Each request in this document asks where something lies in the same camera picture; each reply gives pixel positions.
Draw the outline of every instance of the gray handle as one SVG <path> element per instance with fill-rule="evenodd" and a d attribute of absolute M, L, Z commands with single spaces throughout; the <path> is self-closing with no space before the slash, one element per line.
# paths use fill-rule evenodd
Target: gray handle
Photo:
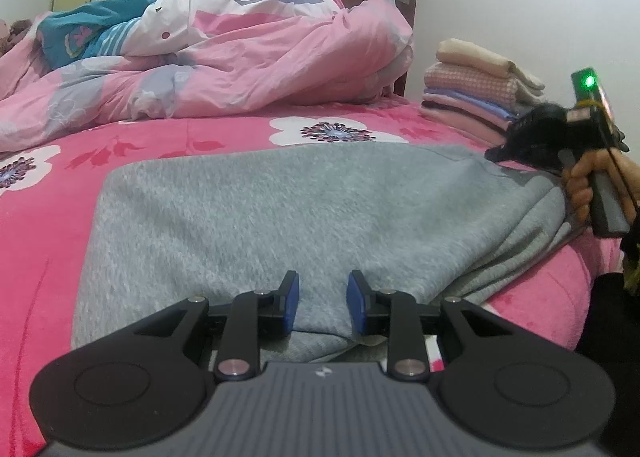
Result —
<path fill-rule="evenodd" d="M 589 183 L 593 189 L 593 234 L 601 239 L 616 239 L 628 233 L 629 223 L 609 175 L 606 172 L 594 172 L 589 176 Z"/>

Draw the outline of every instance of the handheld device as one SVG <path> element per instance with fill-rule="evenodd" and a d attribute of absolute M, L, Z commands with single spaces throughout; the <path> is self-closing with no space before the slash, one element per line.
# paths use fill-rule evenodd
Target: handheld device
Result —
<path fill-rule="evenodd" d="M 40 457 L 601 457 L 614 390 L 595 363 L 455 297 L 442 307 L 349 275 L 379 363 L 262 367 L 258 339 L 292 329 L 297 273 L 229 305 L 191 297 L 58 358 L 30 405 Z M 446 367 L 432 372 L 424 335 Z M 212 338 L 220 347 L 209 370 Z"/>
<path fill-rule="evenodd" d="M 613 122 L 606 94 L 594 69 L 572 74 L 577 103 L 573 108 L 542 104 L 510 124 L 506 143 L 491 148 L 485 158 L 493 162 L 516 160 L 529 166 L 560 173 L 571 169 L 588 150 L 619 148 L 628 151 L 624 134 Z M 618 193 L 609 175 L 590 175 L 593 189 L 591 226 L 601 238 L 622 237 L 629 231 Z"/>

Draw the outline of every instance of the pink checkered cloth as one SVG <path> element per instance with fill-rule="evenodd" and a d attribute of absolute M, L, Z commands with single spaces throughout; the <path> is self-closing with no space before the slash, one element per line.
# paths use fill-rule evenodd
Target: pink checkered cloth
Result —
<path fill-rule="evenodd" d="M 542 91 L 527 87 L 511 75 L 497 78 L 473 67 L 436 63 L 424 73 L 427 88 L 458 90 L 479 100 L 499 104 L 503 108 L 516 111 L 516 103 L 545 103 Z"/>

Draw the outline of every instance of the green light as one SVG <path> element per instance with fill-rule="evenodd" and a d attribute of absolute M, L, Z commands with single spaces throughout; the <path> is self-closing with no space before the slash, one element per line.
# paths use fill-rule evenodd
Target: green light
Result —
<path fill-rule="evenodd" d="M 589 74 L 583 81 L 584 88 L 591 88 L 596 84 L 596 76 Z"/>

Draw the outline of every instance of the metal screw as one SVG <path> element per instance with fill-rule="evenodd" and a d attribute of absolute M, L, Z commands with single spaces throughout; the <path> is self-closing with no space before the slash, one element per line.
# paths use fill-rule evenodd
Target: metal screw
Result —
<path fill-rule="evenodd" d="M 420 360 L 406 359 L 398 361 L 394 370 L 403 376 L 420 376 L 427 370 L 427 365 Z"/>
<path fill-rule="evenodd" d="M 218 364 L 218 371 L 225 376 L 242 376 L 249 372 L 249 363 L 244 360 L 224 360 Z"/>

